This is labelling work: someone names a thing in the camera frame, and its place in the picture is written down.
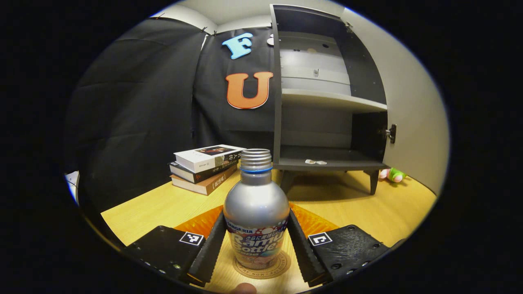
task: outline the finger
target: finger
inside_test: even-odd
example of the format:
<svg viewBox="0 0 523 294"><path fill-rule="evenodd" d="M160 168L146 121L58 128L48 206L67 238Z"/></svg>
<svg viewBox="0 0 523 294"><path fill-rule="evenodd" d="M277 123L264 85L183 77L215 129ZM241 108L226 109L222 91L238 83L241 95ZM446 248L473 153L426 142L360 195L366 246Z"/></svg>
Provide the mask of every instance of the finger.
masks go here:
<svg viewBox="0 0 523 294"><path fill-rule="evenodd" d="M256 287L249 283L241 283L230 294L256 294Z"/></svg>

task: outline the brown book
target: brown book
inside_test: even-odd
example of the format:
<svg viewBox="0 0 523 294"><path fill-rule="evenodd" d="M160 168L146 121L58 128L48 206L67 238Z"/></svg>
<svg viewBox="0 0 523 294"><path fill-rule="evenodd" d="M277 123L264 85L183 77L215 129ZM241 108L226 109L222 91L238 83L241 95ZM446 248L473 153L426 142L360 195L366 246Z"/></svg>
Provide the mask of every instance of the brown book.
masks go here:
<svg viewBox="0 0 523 294"><path fill-rule="evenodd" d="M237 166L233 165L229 167L226 171L221 172L219 174L215 174L212 177L203 180L197 184L193 184L189 181L186 181L176 175L171 175L171 180L173 181L173 185L186 189L191 190L196 193L209 195L211 194L216 188L218 188L226 179L228 179L235 171L237 170Z"/></svg>

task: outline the black curtain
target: black curtain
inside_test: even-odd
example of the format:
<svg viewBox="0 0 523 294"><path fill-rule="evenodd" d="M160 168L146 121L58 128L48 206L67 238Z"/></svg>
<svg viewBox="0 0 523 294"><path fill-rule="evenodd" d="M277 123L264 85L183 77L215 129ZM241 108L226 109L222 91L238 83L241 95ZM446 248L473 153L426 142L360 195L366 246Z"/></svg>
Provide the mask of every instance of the black curtain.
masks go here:
<svg viewBox="0 0 523 294"><path fill-rule="evenodd" d="M98 212L169 181L173 152L191 147L192 85L206 33L147 19L114 41L73 93L66 165Z"/></svg>
<svg viewBox="0 0 523 294"><path fill-rule="evenodd" d="M243 33L252 33L251 52L231 59L231 51L222 45ZM246 28L207 36L196 70L193 98L193 138L195 148L216 144L229 144L244 148L274 146L274 79L269 80L269 96L265 104L255 109L236 109L227 102L230 74L246 73L243 95L256 96L258 80L256 72L274 72L274 48L267 43L271 28Z"/></svg>

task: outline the cabinet shelf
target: cabinet shelf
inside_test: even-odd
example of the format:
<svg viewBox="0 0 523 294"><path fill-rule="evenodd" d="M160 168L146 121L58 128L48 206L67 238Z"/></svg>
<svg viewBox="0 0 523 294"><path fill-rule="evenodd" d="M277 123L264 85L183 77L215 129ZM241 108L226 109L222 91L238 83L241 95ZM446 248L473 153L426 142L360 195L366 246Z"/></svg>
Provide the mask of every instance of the cabinet shelf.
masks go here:
<svg viewBox="0 0 523 294"><path fill-rule="evenodd" d="M308 164L305 160L325 161L327 164ZM361 152L342 148L282 145L280 160L274 168L288 171L360 171L386 168L382 162Z"/></svg>
<svg viewBox="0 0 523 294"><path fill-rule="evenodd" d="M283 105L302 104L328 108L345 108L350 109L355 114L387 110L387 105L385 104L339 93L283 88L281 94Z"/></svg>

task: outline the green plush toy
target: green plush toy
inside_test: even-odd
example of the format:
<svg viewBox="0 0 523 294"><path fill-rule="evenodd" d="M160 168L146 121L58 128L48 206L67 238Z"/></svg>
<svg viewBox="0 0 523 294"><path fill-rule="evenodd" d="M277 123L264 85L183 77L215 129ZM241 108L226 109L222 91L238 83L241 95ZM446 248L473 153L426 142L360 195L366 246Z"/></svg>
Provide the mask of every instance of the green plush toy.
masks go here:
<svg viewBox="0 0 523 294"><path fill-rule="evenodd" d="M380 172L380 178L388 178L390 181L395 183L401 182L406 176L405 173L398 171L394 167L384 169Z"/></svg>

